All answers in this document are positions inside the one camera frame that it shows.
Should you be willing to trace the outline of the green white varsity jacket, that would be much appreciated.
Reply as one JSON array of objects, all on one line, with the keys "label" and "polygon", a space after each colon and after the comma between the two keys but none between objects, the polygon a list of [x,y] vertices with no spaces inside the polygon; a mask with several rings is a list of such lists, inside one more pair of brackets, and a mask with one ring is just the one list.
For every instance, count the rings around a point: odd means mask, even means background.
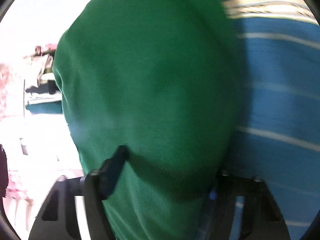
[{"label": "green white varsity jacket", "polygon": [[130,149],[104,204],[118,239],[192,239],[241,101],[219,0],[91,0],[54,57],[85,173]]}]

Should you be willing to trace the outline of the clothes rack with garments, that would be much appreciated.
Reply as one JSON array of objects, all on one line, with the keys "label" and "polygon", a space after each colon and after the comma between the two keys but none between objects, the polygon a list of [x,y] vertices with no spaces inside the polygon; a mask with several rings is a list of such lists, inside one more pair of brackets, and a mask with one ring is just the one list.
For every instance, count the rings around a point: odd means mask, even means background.
[{"label": "clothes rack with garments", "polygon": [[23,58],[23,102],[30,114],[62,114],[62,95],[53,73],[57,44],[36,46]]}]

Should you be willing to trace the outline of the blue striped plaid bed sheet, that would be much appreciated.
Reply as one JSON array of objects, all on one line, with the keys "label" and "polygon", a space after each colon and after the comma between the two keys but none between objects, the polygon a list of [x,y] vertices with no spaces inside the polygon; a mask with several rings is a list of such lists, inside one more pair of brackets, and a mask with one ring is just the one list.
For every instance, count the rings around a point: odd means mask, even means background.
[{"label": "blue striped plaid bed sheet", "polygon": [[244,72],[218,168],[266,180],[290,238],[300,239],[319,209],[319,27],[298,16],[300,0],[220,3]]}]

